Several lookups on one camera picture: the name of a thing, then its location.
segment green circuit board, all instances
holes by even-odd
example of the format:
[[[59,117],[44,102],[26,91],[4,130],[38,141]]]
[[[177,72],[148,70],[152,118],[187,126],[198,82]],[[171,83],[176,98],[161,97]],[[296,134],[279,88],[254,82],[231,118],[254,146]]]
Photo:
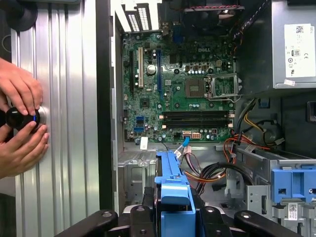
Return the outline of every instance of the green circuit board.
[[[125,141],[219,142],[231,136],[234,104],[232,42],[205,37],[175,43],[162,33],[123,35]],[[208,79],[216,78],[214,84]]]

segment black knob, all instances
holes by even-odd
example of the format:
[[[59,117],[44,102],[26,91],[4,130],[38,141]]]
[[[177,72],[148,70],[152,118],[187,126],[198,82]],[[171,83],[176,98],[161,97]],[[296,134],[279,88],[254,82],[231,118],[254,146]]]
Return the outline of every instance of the black knob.
[[[37,129],[40,124],[40,113],[38,110],[35,110],[35,115],[23,115],[21,114],[16,107],[12,107],[5,113],[5,122],[10,127],[15,128],[17,130],[21,130],[25,127],[29,122],[35,121],[36,126],[34,128]]]

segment blue plastic bracket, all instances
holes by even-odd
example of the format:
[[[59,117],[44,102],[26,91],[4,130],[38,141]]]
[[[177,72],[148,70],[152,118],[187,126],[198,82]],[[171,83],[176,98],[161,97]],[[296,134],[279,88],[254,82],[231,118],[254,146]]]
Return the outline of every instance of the blue plastic bracket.
[[[161,158],[162,176],[155,177],[161,185],[161,204],[185,205],[186,211],[161,212],[161,237],[193,237],[196,234],[196,209],[187,177],[173,151],[157,152]]]
[[[306,165],[302,169],[272,170],[271,198],[279,203],[282,198],[300,198],[310,203],[316,198],[316,169]]]

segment barcode sticker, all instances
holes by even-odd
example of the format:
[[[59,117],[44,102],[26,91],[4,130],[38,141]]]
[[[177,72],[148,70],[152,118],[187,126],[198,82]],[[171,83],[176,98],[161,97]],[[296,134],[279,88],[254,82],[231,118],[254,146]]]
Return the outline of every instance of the barcode sticker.
[[[285,84],[285,85],[290,85],[290,86],[295,86],[295,81],[285,79],[285,80],[284,80],[284,84]]]
[[[140,139],[140,149],[147,150],[148,146],[148,137],[141,137]]]
[[[245,151],[253,152],[255,149],[256,149],[256,146],[255,146],[255,145],[249,144],[249,145],[245,148]]]
[[[286,77],[316,77],[314,26],[310,24],[284,25],[284,38]]]
[[[288,204],[288,220],[297,221],[297,203]]]

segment power supply label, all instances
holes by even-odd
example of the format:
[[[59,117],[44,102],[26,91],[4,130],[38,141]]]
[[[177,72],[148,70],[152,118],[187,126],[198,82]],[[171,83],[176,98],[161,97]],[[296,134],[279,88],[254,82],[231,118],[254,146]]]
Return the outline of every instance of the power supply label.
[[[315,27],[284,25],[287,78],[316,77]]]

